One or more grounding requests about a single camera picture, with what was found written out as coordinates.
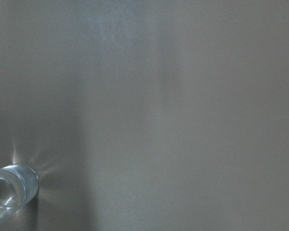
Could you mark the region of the clear glass sauce bottle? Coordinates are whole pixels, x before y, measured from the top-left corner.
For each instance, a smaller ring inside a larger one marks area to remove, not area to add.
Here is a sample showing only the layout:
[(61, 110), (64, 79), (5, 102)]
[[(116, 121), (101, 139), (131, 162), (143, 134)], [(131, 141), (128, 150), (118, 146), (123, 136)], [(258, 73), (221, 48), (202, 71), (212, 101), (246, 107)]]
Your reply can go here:
[(39, 177), (30, 167), (15, 164), (0, 168), (0, 221), (28, 204), (39, 191)]

